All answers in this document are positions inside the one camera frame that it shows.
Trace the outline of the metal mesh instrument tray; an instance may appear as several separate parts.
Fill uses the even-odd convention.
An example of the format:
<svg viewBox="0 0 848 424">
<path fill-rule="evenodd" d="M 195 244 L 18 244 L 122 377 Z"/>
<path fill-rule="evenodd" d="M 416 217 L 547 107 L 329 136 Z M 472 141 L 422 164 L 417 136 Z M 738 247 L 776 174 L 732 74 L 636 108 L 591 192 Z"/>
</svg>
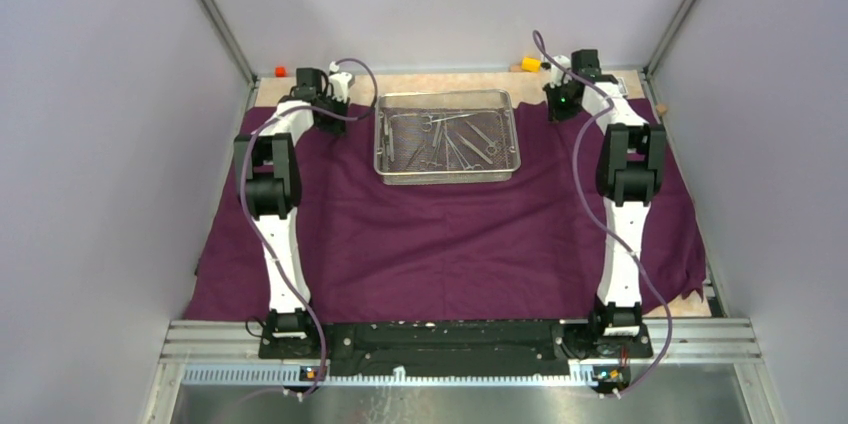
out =
<svg viewBox="0 0 848 424">
<path fill-rule="evenodd" d="M 467 118 L 438 123 L 430 132 L 421 129 L 425 115 L 442 117 L 473 113 Z M 394 133 L 395 161 L 386 153 L 385 125 Z M 467 125 L 471 122 L 498 143 L 490 155 L 486 143 Z M 459 150 L 482 170 L 463 171 L 445 139 L 464 135 L 480 147 L 494 165 L 489 167 L 458 142 Z M 394 93 L 376 105 L 374 170 L 387 185 L 446 185 L 503 182 L 521 166 L 514 109 L 509 94 L 501 89 Z"/>
</svg>

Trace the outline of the blue playing card deck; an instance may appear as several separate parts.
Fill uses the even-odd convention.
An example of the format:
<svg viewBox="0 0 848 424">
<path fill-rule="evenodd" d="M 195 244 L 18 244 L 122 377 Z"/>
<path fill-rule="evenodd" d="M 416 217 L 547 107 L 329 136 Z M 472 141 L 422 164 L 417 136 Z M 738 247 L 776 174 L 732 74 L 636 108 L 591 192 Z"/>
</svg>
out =
<svg viewBox="0 0 848 424">
<path fill-rule="evenodd" d="M 617 77 L 616 81 L 617 81 L 617 88 L 618 88 L 619 93 L 622 96 L 628 96 L 629 90 L 628 90 L 626 81 L 622 77 Z"/>
</svg>

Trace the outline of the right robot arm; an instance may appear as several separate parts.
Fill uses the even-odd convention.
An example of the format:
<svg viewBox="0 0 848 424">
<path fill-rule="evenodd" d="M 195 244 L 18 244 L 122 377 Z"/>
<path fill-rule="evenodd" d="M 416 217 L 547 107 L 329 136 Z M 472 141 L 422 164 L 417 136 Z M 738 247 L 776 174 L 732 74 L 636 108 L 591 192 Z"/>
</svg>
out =
<svg viewBox="0 0 848 424">
<path fill-rule="evenodd" d="M 549 118 L 563 121 L 586 112 L 602 134 L 595 188 L 604 215 L 603 271 L 590 314 L 586 341 L 600 356 L 612 356 L 627 339 L 641 337 L 641 244 L 653 199 L 664 178 L 666 132 L 633 110 L 617 79 L 600 68 L 594 49 L 550 57 L 543 90 Z"/>
</svg>

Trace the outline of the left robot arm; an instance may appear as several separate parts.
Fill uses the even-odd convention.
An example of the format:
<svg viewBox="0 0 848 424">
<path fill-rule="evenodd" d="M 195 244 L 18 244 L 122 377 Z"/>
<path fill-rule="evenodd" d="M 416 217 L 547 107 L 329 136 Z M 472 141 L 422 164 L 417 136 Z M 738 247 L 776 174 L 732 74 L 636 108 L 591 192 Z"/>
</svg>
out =
<svg viewBox="0 0 848 424">
<path fill-rule="evenodd" d="M 295 147 L 316 125 L 344 125 L 352 75 L 335 62 L 326 71 L 298 68 L 295 85 L 270 118 L 234 141 L 238 199 L 259 238 L 268 272 L 266 344 L 282 339 L 297 357 L 319 348 L 320 330 L 308 314 L 311 294 L 302 271 L 296 232 L 302 183 Z"/>
</svg>

